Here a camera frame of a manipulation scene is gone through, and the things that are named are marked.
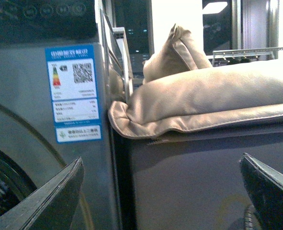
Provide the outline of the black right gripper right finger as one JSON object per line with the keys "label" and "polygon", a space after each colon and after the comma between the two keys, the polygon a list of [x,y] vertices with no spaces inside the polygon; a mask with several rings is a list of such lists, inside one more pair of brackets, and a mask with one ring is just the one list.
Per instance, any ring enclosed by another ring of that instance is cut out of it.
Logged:
{"label": "black right gripper right finger", "polygon": [[240,171],[262,230],[283,230],[283,174],[247,153]]}

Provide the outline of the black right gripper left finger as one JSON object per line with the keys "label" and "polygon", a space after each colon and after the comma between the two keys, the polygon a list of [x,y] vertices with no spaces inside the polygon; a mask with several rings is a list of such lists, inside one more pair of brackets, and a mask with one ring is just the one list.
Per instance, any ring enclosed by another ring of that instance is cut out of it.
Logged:
{"label": "black right gripper left finger", "polygon": [[69,230],[84,180],[81,157],[0,216],[0,230]]}

